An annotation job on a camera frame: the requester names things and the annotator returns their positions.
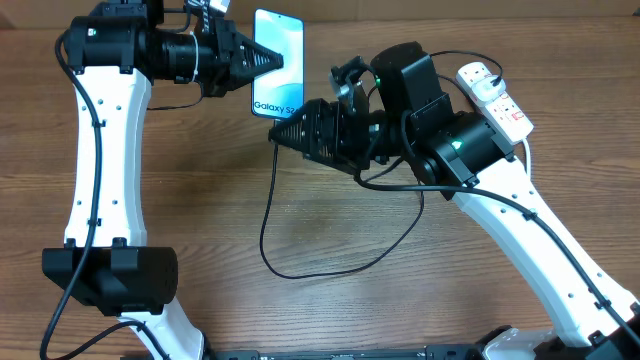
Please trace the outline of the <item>Samsung Galaxy smartphone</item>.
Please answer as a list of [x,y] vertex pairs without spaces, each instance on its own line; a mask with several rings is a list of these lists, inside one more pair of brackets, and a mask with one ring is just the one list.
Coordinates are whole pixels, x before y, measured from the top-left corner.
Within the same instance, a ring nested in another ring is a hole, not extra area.
[[304,22],[266,9],[254,13],[254,41],[283,57],[283,66],[252,84],[255,116],[289,118],[304,102]]

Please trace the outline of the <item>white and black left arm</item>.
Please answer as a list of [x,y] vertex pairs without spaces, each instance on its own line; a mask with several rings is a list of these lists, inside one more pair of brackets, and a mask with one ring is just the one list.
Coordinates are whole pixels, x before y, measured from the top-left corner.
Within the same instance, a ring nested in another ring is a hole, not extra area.
[[74,202],[43,273],[63,292],[132,330],[151,359],[210,359],[205,334],[177,296],[178,261],[152,247],[141,207],[145,115],[158,80],[223,97],[279,69],[280,54],[240,33],[225,1],[188,1],[183,30],[164,27],[160,1],[104,1],[57,38],[56,59],[78,109]]

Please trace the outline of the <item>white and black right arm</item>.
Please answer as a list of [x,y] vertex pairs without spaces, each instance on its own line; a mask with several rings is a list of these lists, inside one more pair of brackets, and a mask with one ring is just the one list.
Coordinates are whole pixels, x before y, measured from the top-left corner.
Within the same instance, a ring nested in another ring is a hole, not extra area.
[[314,99],[269,133],[277,146],[351,175],[408,163],[420,194],[438,192],[498,244],[552,327],[499,327],[472,344],[428,345],[428,359],[635,359],[639,302],[588,255],[545,203],[514,147],[532,131],[503,78],[477,55],[456,76],[470,111],[454,111],[433,55],[416,42],[335,67],[334,102]]

